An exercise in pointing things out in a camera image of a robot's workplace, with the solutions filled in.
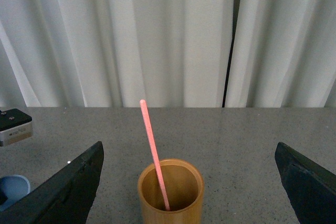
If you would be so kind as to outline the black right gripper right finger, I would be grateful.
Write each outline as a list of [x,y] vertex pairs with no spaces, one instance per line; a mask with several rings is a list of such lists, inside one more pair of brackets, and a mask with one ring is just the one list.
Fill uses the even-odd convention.
[[275,161],[300,223],[335,223],[335,174],[283,142]]

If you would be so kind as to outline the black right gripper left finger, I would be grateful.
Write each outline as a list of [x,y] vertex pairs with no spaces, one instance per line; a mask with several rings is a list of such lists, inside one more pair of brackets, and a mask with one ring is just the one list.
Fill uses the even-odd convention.
[[34,191],[1,212],[1,223],[86,223],[104,160],[96,142]]

